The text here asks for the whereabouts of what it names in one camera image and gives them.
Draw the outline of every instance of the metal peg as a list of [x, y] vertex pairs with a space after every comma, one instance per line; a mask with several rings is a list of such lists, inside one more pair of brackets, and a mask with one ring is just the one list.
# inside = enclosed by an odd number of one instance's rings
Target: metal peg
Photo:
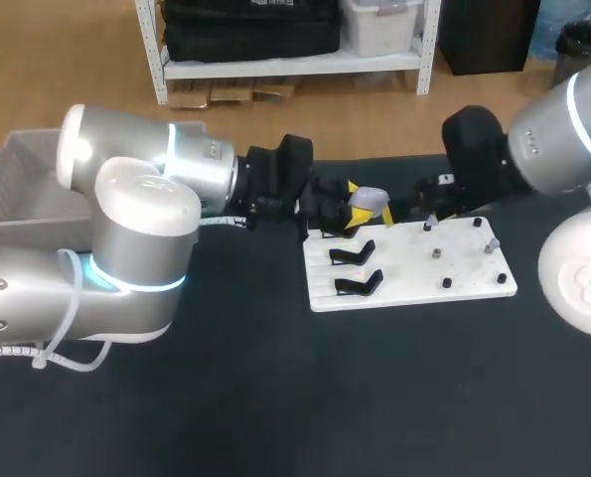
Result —
[[490, 242], [487, 245], [485, 245], [485, 253], [487, 255], [491, 255], [492, 253], [494, 253], [494, 250], [498, 250], [500, 247], [501, 243], [499, 242], [499, 240], [495, 237], [492, 237]]

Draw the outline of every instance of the shelf leg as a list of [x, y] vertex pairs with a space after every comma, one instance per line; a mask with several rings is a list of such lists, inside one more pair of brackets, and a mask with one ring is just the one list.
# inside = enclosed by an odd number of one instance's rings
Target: shelf leg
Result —
[[440, 13], [441, 0], [427, 0], [425, 4], [425, 27], [421, 42], [421, 67], [419, 69], [418, 85], [416, 87], [417, 94], [427, 94], [430, 92]]
[[156, 37], [156, 2], [152, 0], [134, 0], [140, 32], [143, 35], [143, 44], [149, 63], [149, 71], [156, 91], [158, 104], [167, 104], [167, 85], [165, 84], [165, 72], [163, 62], [158, 52]]

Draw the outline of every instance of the gray plastic basket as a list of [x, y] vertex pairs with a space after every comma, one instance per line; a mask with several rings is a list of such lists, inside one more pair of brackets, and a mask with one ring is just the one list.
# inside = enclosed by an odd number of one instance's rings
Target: gray plastic basket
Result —
[[[178, 124], [204, 132], [202, 122]], [[90, 211], [57, 182], [58, 129], [13, 131], [0, 149], [0, 246], [91, 249]]]

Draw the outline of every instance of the black v-shaped holder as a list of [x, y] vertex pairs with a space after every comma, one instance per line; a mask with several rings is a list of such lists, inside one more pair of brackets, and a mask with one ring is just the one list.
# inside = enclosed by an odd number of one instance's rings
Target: black v-shaped holder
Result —
[[342, 295], [359, 295], [371, 296], [379, 285], [383, 282], [383, 272], [377, 270], [373, 273], [366, 283], [359, 281], [346, 280], [345, 278], [338, 278], [335, 280], [335, 289], [337, 294]]
[[331, 248], [328, 250], [328, 255], [331, 258], [333, 265], [364, 265], [374, 250], [376, 245], [374, 240], [368, 240], [359, 253], [352, 251], [341, 250], [340, 248]]

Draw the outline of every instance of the white board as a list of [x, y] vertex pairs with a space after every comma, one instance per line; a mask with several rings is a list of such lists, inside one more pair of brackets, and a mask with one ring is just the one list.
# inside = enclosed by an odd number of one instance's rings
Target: white board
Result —
[[[311, 308], [316, 312], [416, 305], [447, 301], [514, 296], [517, 284], [501, 249], [485, 247], [494, 238], [486, 219], [474, 227], [474, 218], [452, 219], [423, 230], [423, 222], [362, 227], [353, 238], [322, 238], [309, 231], [304, 242], [306, 276]], [[363, 266], [332, 265], [329, 250], [360, 252], [374, 240], [376, 249]], [[435, 248], [441, 257], [434, 258]], [[336, 278], [366, 282], [380, 269], [383, 282], [372, 296], [338, 295]], [[507, 281], [500, 284], [501, 273]], [[443, 280], [450, 278], [450, 288]]]

